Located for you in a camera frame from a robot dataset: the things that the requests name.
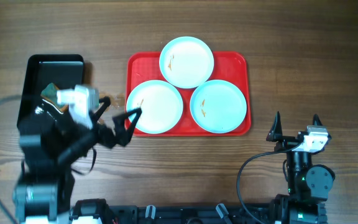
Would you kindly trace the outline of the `green yellow sponge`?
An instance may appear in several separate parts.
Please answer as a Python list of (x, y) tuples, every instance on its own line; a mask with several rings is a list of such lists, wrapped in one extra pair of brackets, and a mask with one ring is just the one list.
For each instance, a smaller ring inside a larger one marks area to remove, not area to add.
[(59, 113), (63, 114), (67, 109), (68, 105), (58, 104), (57, 91), (59, 88), (54, 83), (49, 83), (42, 91), (41, 98), (48, 104), (52, 105)]

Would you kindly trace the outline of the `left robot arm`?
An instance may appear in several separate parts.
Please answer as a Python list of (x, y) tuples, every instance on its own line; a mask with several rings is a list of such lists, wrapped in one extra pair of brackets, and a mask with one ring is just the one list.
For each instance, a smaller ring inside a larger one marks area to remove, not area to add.
[(19, 222), (29, 217), (57, 220), (60, 214), (70, 210), (75, 183), (71, 165), (97, 144), (109, 149), (129, 144), (141, 108), (113, 117), (114, 127), (110, 128), (98, 121), (110, 99), (104, 97), (99, 102), (102, 106), (96, 112), (88, 112), (90, 127), (74, 122), (68, 113), (30, 115), (19, 121), (19, 146), (24, 161), (13, 191)]

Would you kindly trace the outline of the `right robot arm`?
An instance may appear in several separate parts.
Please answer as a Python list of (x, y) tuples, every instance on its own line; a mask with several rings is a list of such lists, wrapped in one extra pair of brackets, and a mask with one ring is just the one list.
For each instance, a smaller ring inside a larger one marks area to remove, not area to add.
[(333, 187), (335, 173), (327, 166), (312, 163), (312, 156), (322, 152), (331, 135), (313, 116), (313, 123), (297, 136), (282, 133), (280, 113), (275, 115), (267, 141), (275, 142), (275, 152), (287, 155), (283, 163), (288, 195), (278, 194), (269, 205), (269, 223), (324, 224), (328, 222), (325, 201)]

